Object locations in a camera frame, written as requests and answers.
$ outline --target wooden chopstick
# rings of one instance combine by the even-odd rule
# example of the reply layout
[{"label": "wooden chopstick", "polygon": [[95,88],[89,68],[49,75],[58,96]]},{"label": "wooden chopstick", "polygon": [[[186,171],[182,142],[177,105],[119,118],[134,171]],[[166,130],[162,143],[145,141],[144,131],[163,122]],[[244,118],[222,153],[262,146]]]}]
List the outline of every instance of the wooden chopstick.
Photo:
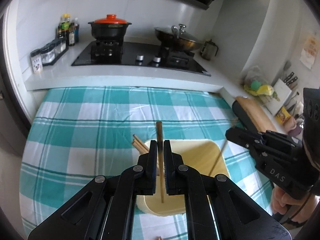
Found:
[{"label": "wooden chopstick", "polygon": [[[235,127],[235,126],[237,125],[237,121],[238,121],[237,118],[232,119],[232,120],[231,120],[231,127]],[[212,166],[212,168],[211,168],[208,176],[211,176],[214,168],[216,167],[216,165],[217,165],[220,157],[222,156],[224,150],[226,149],[227,145],[228,145],[228,140],[227,140],[227,138],[226,138],[226,139],[224,140],[223,144],[222,144],[222,147],[221,147],[221,150],[220,150],[220,152],[219,152],[219,155],[218,155],[218,157],[216,158],[216,160],[215,160],[215,162],[214,162],[214,164],[213,164],[213,166]]]},{"label": "wooden chopstick", "polygon": [[159,159],[159,170],[160,170],[160,194],[161,203],[164,203],[164,162],[163,162],[163,136],[162,136],[162,122],[156,123],[157,132],[157,144],[158,144],[158,159]]},{"label": "wooden chopstick", "polygon": [[[140,155],[141,154],[145,154],[149,152],[149,148],[147,145],[145,145],[145,143],[143,143],[138,136],[133,135],[134,139],[132,141],[132,145],[139,151]],[[159,176],[160,172],[159,172],[159,168],[157,167],[157,171],[156,171],[156,175]]]},{"label": "wooden chopstick", "polygon": [[150,149],[148,148],[148,146],[145,145],[145,143],[143,143],[138,136],[134,134],[133,137],[138,141],[138,143],[140,143],[143,146],[143,148],[145,148],[149,152]]},{"label": "wooden chopstick", "polygon": [[140,144],[138,144],[136,141],[133,141],[131,144],[140,152],[140,154],[147,153],[147,150],[143,148]]}]

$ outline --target white countertop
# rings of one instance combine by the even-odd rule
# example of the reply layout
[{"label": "white countertop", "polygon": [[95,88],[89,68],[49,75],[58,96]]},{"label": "white countertop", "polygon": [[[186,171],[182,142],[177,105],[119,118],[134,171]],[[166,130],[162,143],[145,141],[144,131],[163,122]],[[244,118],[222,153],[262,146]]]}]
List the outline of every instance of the white countertop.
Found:
[{"label": "white countertop", "polygon": [[[53,65],[44,67],[40,74],[32,74],[26,81],[27,90],[40,90],[77,86],[135,86],[159,87],[170,89],[197,90],[220,93],[232,106],[236,96],[251,97],[238,84],[229,80],[215,66],[221,63],[207,61],[195,54],[194,59],[211,74],[189,73],[163,68],[125,66],[125,65],[90,65],[71,66],[73,61],[91,42],[80,42],[69,50]],[[271,113],[264,112],[273,122],[278,132],[284,133]]]}]

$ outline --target cutting board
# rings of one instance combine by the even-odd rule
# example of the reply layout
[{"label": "cutting board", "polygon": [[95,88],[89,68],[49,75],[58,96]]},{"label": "cutting board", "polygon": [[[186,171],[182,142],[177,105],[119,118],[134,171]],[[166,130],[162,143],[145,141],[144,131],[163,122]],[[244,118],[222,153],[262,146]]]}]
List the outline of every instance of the cutting board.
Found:
[{"label": "cutting board", "polygon": [[276,127],[255,100],[244,97],[236,97],[236,100],[259,132],[266,132],[266,130],[277,132]]}]

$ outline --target knife handle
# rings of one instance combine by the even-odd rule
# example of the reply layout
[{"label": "knife handle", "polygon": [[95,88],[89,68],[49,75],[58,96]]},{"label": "knife handle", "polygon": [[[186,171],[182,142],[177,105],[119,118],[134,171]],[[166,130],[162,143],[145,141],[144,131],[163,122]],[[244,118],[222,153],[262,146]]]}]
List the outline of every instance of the knife handle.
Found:
[{"label": "knife handle", "polygon": [[289,86],[290,84],[292,84],[293,82],[297,81],[298,80],[298,77],[294,77],[292,80],[288,81],[286,83],[287,86]]},{"label": "knife handle", "polygon": [[294,72],[291,72],[289,76],[287,76],[285,79],[284,79],[284,83],[287,83],[294,75]]}]

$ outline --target checkered tablecloth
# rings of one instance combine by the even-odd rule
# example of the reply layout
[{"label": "checkered tablecloth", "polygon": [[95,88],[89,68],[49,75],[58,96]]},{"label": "checkered tablecloth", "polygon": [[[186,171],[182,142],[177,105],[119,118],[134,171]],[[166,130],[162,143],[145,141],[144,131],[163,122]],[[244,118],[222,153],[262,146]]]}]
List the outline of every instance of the checkered tablecloth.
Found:
[{"label": "checkered tablecloth", "polygon": [[[113,176],[137,163],[132,135],[211,139],[219,146],[235,116],[205,92],[135,88],[51,89],[32,124],[20,175],[20,209],[27,235],[96,175]],[[270,212],[271,186],[248,151],[229,143],[224,159],[231,179]],[[132,239],[187,239],[186,217],[157,217],[137,208]]]}]

